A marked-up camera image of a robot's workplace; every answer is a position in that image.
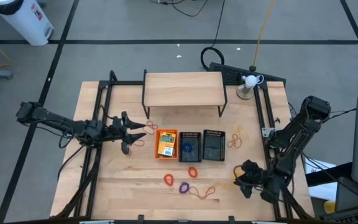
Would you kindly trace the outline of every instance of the orange box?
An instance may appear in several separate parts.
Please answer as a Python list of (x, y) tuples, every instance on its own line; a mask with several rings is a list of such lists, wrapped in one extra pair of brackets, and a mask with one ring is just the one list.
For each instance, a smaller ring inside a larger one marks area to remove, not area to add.
[[(163, 157), (162, 155), (158, 154), (158, 145), (160, 143), (160, 135), (163, 132), (173, 133), (176, 134), (177, 137), (175, 138), (175, 143), (173, 144), (173, 150), (175, 153), (172, 157)], [(176, 129), (157, 129), (155, 130), (155, 152), (154, 156), (156, 159), (178, 159), (178, 130)]]

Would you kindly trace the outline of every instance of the trash can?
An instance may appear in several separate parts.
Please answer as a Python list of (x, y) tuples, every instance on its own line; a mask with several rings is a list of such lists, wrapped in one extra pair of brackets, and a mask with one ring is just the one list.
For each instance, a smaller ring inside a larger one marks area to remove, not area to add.
[(0, 0), (0, 15), (33, 46), (47, 44), (53, 32), (35, 0)]

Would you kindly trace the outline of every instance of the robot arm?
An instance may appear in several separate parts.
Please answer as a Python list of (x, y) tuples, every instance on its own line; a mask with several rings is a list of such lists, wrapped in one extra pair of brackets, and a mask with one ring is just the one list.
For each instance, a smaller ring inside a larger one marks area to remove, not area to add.
[(241, 165), (244, 174), (239, 176), (234, 184), (240, 186), (244, 196), (249, 198), (253, 187), (261, 187), (262, 199), (276, 203), (280, 189), (287, 189), (291, 181), (296, 159), (320, 130), (321, 124), (329, 118), (330, 112), (331, 107), (327, 101), (309, 96), (302, 102), (299, 114), (283, 130), (271, 131), (264, 139), (264, 144), (268, 149), (278, 148), (280, 153), (272, 161), (269, 170), (261, 169), (250, 160)]
[(61, 131), (66, 136), (77, 138), (82, 146), (97, 147), (104, 141), (122, 140), (121, 150), (126, 155), (129, 153), (128, 145), (145, 136), (145, 133), (128, 134), (127, 128), (137, 129), (145, 125), (132, 122), (125, 111), (121, 118), (112, 118), (112, 125), (106, 126), (99, 120), (73, 121), (58, 114), (47, 111), (38, 103), (21, 103), (20, 110), (16, 113), (17, 121), (22, 124), (42, 123)]

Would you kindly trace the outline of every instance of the floor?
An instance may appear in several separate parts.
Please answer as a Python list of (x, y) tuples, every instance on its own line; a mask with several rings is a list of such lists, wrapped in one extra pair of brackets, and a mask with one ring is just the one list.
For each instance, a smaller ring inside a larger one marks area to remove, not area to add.
[[(171, 6), (147, 0), (44, 2), (55, 31), (43, 47), (27, 45), (0, 17), (0, 48), (10, 56), (8, 69), (14, 72), (11, 80), (0, 79), (0, 205), (28, 130), (14, 116), (21, 101), (47, 96), (48, 110), (72, 117), (81, 82), (105, 80), (110, 69), (119, 80), (141, 80), (145, 68), (203, 71), (200, 52), (215, 36), (222, 4), (210, 0), (197, 17), (186, 17)], [(226, 1), (218, 35), (225, 41), (215, 46), (227, 65), (247, 69), (252, 63), (269, 2)], [(349, 22), (343, 3), (356, 23)], [(196, 13), (202, 4), (202, 0), (185, 1), (177, 7)], [(309, 95), (329, 101), (333, 110), (354, 108), (357, 27), (358, 0), (277, 1), (263, 36), (271, 41), (260, 46), (257, 71), (286, 78), (288, 100), (297, 110)], [(206, 61), (219, 59), (206, 53)], [(0, 54), (2, 63), (6, 59)], [(48, 78), (51, 85), (46, 95), (42, 89)], [(306, 154), (333, 164), (351, 161), (354, 117), (350, 113), (326, 123)], [(57, 141), (49, 133), (35, 132), (5, 222), (48, 217), (64, 153)]]

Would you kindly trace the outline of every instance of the black metal frame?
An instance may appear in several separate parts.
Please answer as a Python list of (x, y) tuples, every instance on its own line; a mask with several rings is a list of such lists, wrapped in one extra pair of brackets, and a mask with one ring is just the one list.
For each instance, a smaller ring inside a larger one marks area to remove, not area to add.
[[(226, 85), (240, 85), (241, 83), (240, 82), (226, 82), (225, 84)], [(110, 104), (111, 95), (112, 95), (112, 87), (114, 85), (143, 85), (144, 86), (144, 82), (142, 82), (142, 81), (118, 81), (117, 78), (115, 77), (114, 73), (110, 73), (110, 80), (100, 81), (99, 85), (98, 85), (98, 92), (96, 94), (96, 101), (95, 101), (95, 106), (94, 106), (93, 117), (94, 118), (98, 117), (101, 97), (102, 97), (103, 91), (105, 89), (107, 89), (106, 99), (104, 102), (104, 104), (106, 105), (106, 107), (105, 107), (106, 114), (103, 114), (103, 117), (102, 117), (103, 123), (106, 123), (106, 120), (107, 120), (107, 113), (108, 113), (108, 108), (109, 108), (107, 105)], [(267, 89), (267, 82), (264, 81), (262, 84), (259, 85), (259, 87), (262, 89), (263, 94), (264, 94), (267, 115), (268, 115), (268, 120), (269, 120), (269, 126), (271, 128), (273, 128), (275, 126), (275, 121), (273, 118), (272, 107), (270, 104), (270, 97), (269, 97), (269, 91)], [(269, 149), (267, 148), (267, 146), (264, 143), (265, 141), (264, 141), (264, 137), (263, 137), (263, 133), (262, 133), (262, 128), (265, 127), (265, 122), (264, 122), (262, 105), (261, 105), (261, 101), (260, 101), (259, 87), (257, 86), (254, 88), (255, 104), (256, 104), (257, 114), (258, 114), (258, 119), (259, 119), (259, 124), (260, 124), (261, 137), (262, 137), (263, 148), (264, 148), (264, 153), (265, 153), (265, 160), (266, 160), (267, 167), (269, 168), (270, 161), (272, 158), (270, 156)], [(64, 216), (51, 217), (50, 219), (46, 219), (46, 220), (31, 220), (31, 221), (19, 222), (19, 223), (26, 223), (26, 224), (64, 223), (64, 224), (66, 224), (66, 223), (78, 223), (79, 221), (83, 222), (83, 221), (92, 220), (91, 214), (92, 214), (92, 209), (93, 209), (94, 194), (96, 191), (96, 181), (97, 181), (97, 176), (98, 176), (98, 171), (99, 171), (99, 163), (101, 160), (102, 146), (96, 148), (96, 155), (95, 155), (95, 160), (94, 160), (94, 164), (93, 164), (94, 169), (92, 168), (91, 171), (87, 175), (86, 171), (88, 170), (89, 165), (90, 165), (90, 157), (91, 157), (92, 150), (93, 149), (87, 149), (86, 156), (84, 158), (83, 173), (81, 174), (80, 188), (79, 188), (79, 189), (82, 189), (82, 191), (80, 191), (80, 190), (77, 191), (77, 193), (71, 200), (71, 201), (73, 201), (75, 199), (75, 197), (80, 197), (80, 199), (78, 199), (77, 203), (75, 204), (73, 217), (68, 217), (68, 216), (69, 216), (70, 212), (72, 211), (72, 209), (74, 208), (74, 206), (71, 208), (71, 210), (64, 211)], [(89, 187), (88, 203), (86, 206), (86, 213), (85, 213), (85, 216), (81, 216), (80, 210), (81, 210), (81, 201), (82, 201), (82, 197), (83, 197), (83, 192), (85, 191), (85, 189), (87, 188), (89, 183), (90, 183), (90, 187)], [(294, 220), (293, 215), (292, 215), (291, 206), (289, 206), (289, 203), (286, 201), (285, 201), (285, 210), (286, 210), (286, 214), (287, 214), (286, 218), (281, 217), (280, 207), (277, 203), (273, 204), (273, 210), (274, 210), (276, 222), (286, 221), (287, 223), (299, 223), (301, 221), (302, 223), (324, 223), (324, 222), (320, 222), (317, 220), (307, 220), (307, 221), (306, 220), (298, 220), (298, 219)], [(252, 223), (250, 221), (235, 221), (233, 216), (228, 217), (228, 221), (212, 221), (212, 222), (216, 223), (216, 224), (218, 224), (218, 223), (230, 223), (230, 224)], [(114, 220), (114, 223), (161, 223), (161, 224), (166, 223), (166, 224), (171, 224), (171, 223), (211, 223), (211, 221), (144, 220), (144, 215), (139, 215), (138, 220)]]
[[(146, 74), (147, 74), (147, 70), (145, 69), (145, 70), (143, 70), (142, 106), (143, 106), (144, 113), (146, 114), (146, 118), (150, 119), (150, 107), (147, 107), (147, 109), (146, 109), (146, 106), (144, 105), (144, 92), (145, 92), (145, 84), (146, 84)], [(226, 105), (227, 105), (227, 93), (226, 93), (226, 85), (225, 85), (225, 82), (224, 82), (223, 73), (222, 73), (222, 84), (223, 84), (223, 93), (224, 93), (224, 105), (222, 107), (222, 110), (221, 110), (221, 106), (218, 106), (218, 114), (219, 114), (220, 118), (222, 117), (223, 111), (224, 111), (224, 109), (226, 108)]]

